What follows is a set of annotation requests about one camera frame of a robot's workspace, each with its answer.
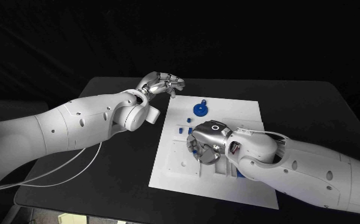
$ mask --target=floor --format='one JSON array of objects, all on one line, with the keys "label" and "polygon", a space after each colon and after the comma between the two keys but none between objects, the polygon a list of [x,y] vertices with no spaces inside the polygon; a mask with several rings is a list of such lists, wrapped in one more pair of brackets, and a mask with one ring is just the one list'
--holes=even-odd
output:
[{"label": "floor", "polygon": [[[40,208],[22,207],[11,224],[59,224],[58,216],[62,212]],[[86,224],[135,224],[124,221],[86,217]]]}]

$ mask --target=robotic hand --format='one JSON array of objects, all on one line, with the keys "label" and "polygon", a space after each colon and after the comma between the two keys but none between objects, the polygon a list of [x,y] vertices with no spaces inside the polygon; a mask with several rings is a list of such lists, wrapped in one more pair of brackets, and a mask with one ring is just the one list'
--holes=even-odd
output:
[{"label": "robotic hand", "polygon": [[215,164],[225,155],[248,179],[304,202],[360,213],[360,161],[328,148],[274,132],[243,128],[232,131],[212,120],[193,129],[187,149],[204,165]]},{"label": "robotic hand", "polygon": [[108,140],[144,121],[155,123],[160,111],[154,95],[186,86],[183,79],[151,72],[135,89],[75,99],[47,112],[0,122],[0,180],[29,161],[52,153],[78,150]]}]

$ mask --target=blue object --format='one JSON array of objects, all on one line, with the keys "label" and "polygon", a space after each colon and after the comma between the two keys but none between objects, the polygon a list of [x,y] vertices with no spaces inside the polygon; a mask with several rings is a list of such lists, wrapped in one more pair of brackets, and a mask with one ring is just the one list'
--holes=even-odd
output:
[{"label": "blue object", "polygon": [[204,116],[207,114],[207,107],[206,107],[206,101],[202,100],[200,104],[196,104],[193,107],[193,113],[197,116]]},{"label": "blue object", "polygon": [[243,176],[242,173],[238,171],[238,169],[236,169],[236,175],[238,175],[238,177],[245,178],[245,176]]}]

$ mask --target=dark gray table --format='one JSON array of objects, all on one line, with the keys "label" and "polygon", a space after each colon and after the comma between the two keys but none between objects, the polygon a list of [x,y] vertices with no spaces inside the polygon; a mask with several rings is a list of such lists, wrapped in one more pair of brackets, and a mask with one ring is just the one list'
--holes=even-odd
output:
[{"label": "dark gray table", "polygon": [[[328,147],[360,159],[360,122],[334,86],[327,82],[184,79],[177,94],[259,102],[268,131],[294,140]],[[114,94],[135,87],[140,78],[94,78],[81,97]],[[276,192],[279,210],[216,200],[148,187],[170,96],[151,105],[161,111],[155,125],[144,123],[134,132],[117,134],[102,143],[94,164],[68,183],[49,187],[22,186],[16,204],[68,213],[143,223],[252,223],[320,220],[359,222],[360,215],[315,207]],[[60,182],[86,166],[98,145],[37,184]],[[78,151],[37,160],[33,177],[69,160]]]}]

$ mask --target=black curtain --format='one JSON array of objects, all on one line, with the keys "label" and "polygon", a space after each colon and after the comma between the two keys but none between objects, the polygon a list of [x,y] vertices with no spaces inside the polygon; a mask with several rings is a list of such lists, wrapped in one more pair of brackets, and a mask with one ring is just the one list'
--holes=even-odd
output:
[{"label": "black curtain", "polygon": [[1,98],[42,99],[52,108],[79,96],[92,77],[160,71],[183,78],[328,81],[357,111],[359,5],[0,0]]}]

